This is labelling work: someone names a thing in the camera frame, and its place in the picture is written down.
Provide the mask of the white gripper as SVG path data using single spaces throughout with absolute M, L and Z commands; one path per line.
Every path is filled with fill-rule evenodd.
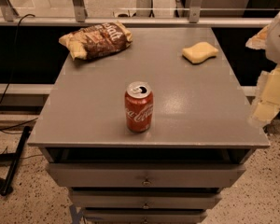
M 266 57 L 279 63 L 271 72 L 260 73 L 248 118 L 253 126 L 265 126 L 280 111 L 280 11 L 270 26 L 263 27 L 250 37 L 245 46 L 250 49 L 266 49 Z

